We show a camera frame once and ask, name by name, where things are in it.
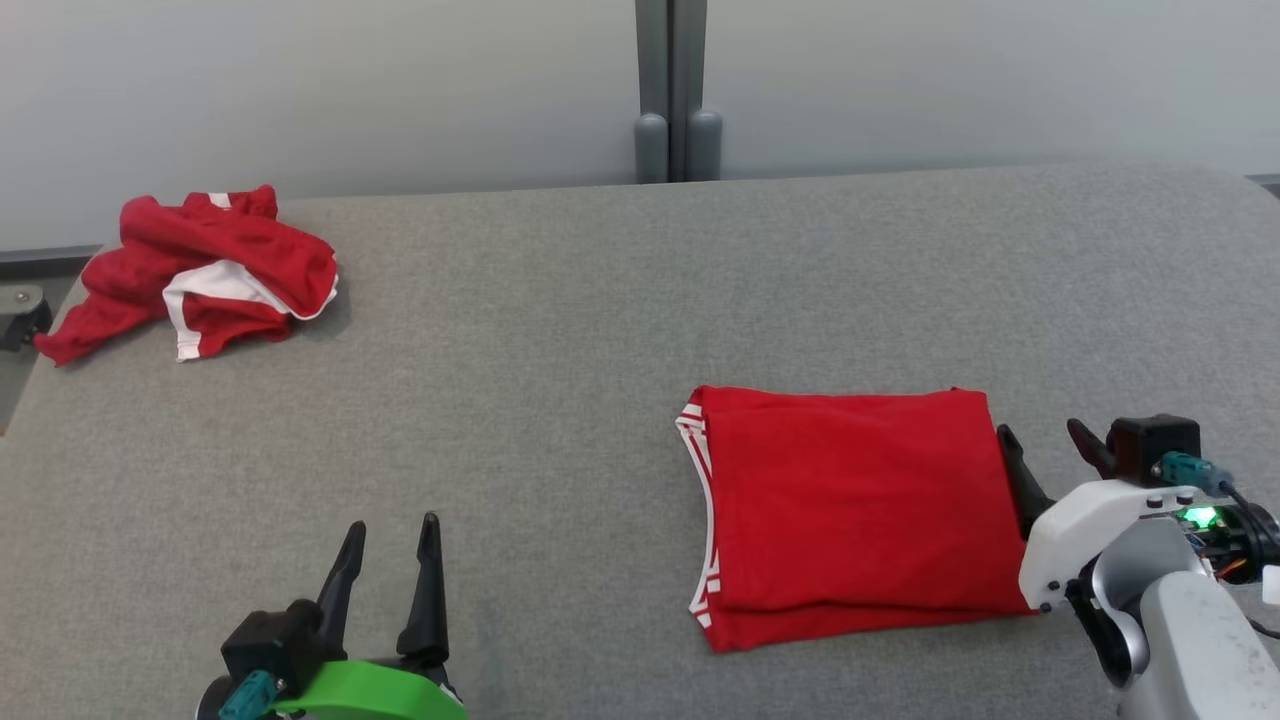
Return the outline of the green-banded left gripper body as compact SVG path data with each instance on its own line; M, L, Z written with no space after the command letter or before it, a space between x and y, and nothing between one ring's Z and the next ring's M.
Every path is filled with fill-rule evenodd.
M335 660L319 666L297 694L280 697L271 715L312 720L467 720L444 664L445 650L384 660Z

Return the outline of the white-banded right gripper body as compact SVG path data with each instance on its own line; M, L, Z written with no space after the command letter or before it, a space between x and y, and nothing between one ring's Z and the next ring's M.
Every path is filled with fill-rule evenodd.
M1033 525L1018 575L1027 605L1047 612L1070 597L1117 612L1161 578L1260 583L1280 565L1280 527L1251 503L1211 505L1210 483L1146 488L1091 480Z

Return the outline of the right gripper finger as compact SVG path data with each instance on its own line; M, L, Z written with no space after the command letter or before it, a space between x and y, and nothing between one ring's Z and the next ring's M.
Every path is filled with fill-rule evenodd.
M996 428L1000 451L1004 459L1007 484L1014 502L1020 537L1030 538L1036 521L1046 514L1056 501L1047 496L1025 461L1025 450L1007 424Z
M1069 418L1068 434L1074 443L1080 457L1091 465L1103 480L1115 478L1115 456L1108 442L1100 439L1082 420Z

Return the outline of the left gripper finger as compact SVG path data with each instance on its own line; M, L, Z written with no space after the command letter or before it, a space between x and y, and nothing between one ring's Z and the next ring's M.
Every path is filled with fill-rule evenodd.
M451 656L440 519L425 512L416 550L419 575L396 652L425 667L443 667Z
M323 642L343 642L346 638L351 592L362 569L366 534L364 521L351 524L323 584L317 597L323 611L317 635Z

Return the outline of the red jersey with white sleeves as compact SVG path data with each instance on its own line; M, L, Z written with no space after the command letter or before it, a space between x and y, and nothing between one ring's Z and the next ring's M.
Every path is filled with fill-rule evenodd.
M983 392L699 386L675 424L707 506L689 610L716 653L1030 612Z

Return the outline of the red shorts with white stripes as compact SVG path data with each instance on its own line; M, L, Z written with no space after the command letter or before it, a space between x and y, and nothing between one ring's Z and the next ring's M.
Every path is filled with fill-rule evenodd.
M119 245L84 268L84 300L59 327L35 337L56 366L152 322L175 332L175 359L212 357L241 340L280 341L337 299L339 268L323 238L280 222L264 184L191 193L177 206L143 196L127 202Z

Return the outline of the black caster wheel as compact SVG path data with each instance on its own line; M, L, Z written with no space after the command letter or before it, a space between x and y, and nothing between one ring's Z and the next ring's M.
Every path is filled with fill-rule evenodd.
M52 325L52 310L38 284L0 284L0 351L18 352Z

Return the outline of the grey partition post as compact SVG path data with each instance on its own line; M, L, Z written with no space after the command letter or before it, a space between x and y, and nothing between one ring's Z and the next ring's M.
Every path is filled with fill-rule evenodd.
M721 178L723 117L705 105L708 0L666 0L671 182Z
M669 0L634 0L640 115L634 123L636 182L669 179Z

